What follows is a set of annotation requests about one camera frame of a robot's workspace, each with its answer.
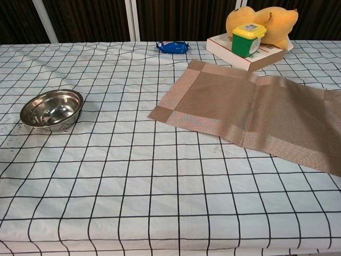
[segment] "blue plastic bag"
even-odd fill
[[[190,46],[185,42],[166,41],[156,43],[156,48],[163,53],[185,53]]]

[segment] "tablecloth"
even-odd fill
[[[147,118],[191,59],[189,42],[0,46],[1,255],[280,255],[341,251],[341,178]],[[257,71],[341,89],[341,42],[296,41]],[[61,132],[30,129],[36,95],[85,100]]]

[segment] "container label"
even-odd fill
[[[254,29],[256,29],[256,28],[258,28],[258,26],[253,25],[253,24],[249,24],[249,25],[246,25],[246,26],[244,27],[245,30],[249,30],[249,31],[254,30]]]
[[[253,54],[255,51],[257,51],[258,47],[261,44],[261,39],[257,38],[252,42],[252,45],[250,47],[250,54]]]

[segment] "green container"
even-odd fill
[[[246,58],[257,51],[266,28],[255,23],[238,26],[233,30],[232,52]]]

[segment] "bowl rim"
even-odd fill
[[[66,117],[66,118],[64,118],[64,119],[62,119],[62,120],[60,120],[60,121],[58,121],[57,123],[51,124],[51,125],[32,125],[32,124],[29,124],[29,123],[27,123],[27,122],[25,122],[25,121],[23,120],[23,119],[24,119],[23,116],[24,116],[24,112],[25,112],[26,108],[27,108],[33,101],[35,101],[35,100],[37,100],[37,99],[39,99],[39,98],[41,98],[41,97],[43,97],[43,96],[46,96],[46,95],[48,95],[48,94],[50,94],[50,93],[54,93],[54,92],[71,92],[71,93],[75,94],[77,97],[79,97],[79,105],[78,105],[78,107],[76,108],[76,110],[72,113],[72,115],[70,115],[70,116],[68,116],[68,117]],[[82,108],[83,103],[84,103],[83,96],[82,96],[79,92],[77,92],[77,91],[75,91],[75,90],[71,90],[71,89],[59,89],[59,90],[58,90],[58,89],[57,89],[57,90],[47,91],[47,92],[41,93],[41,94],[39,94],[38,96],[36,96],[36,97],[30,99],[30,100],[22,107],[22,109],[21,109],[21,111],[20,111],[20,120],[21,120],[24,124],[26,124],[26,125],[28,125],[28,126],[30,126],[30,127],[33,127],[33,128],[47,128],[47,127],[53,127],[53,126],[55,126],[55,125],[58,125],[58,124],[60,124],[60,123],[63,123],[64,121],[66,121],[66,120],[72,118],[73,116],[77,115],[78,112],[80,111],[80,109]]]

